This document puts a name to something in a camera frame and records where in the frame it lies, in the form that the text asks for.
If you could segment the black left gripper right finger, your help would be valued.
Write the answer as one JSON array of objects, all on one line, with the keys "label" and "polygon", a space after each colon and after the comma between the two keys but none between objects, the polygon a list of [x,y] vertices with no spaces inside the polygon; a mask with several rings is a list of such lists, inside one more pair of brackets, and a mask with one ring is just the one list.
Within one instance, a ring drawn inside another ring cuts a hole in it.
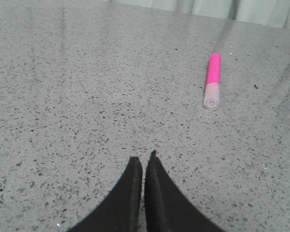
[{"label": "black left gripper right finger", "polygon": [[145,216],[148,232],[221,232],[183,195],[168,176],[156,151],[145,175]]}]

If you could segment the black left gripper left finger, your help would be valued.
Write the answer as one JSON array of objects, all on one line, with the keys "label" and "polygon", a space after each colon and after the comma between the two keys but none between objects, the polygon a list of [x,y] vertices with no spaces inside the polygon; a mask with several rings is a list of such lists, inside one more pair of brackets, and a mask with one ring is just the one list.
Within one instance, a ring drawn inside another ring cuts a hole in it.
[{"label": "black left gripper left finger", "polygon": [[136,232],[142,189],[142,165],[131,157],[105,199],[71,232]]}]

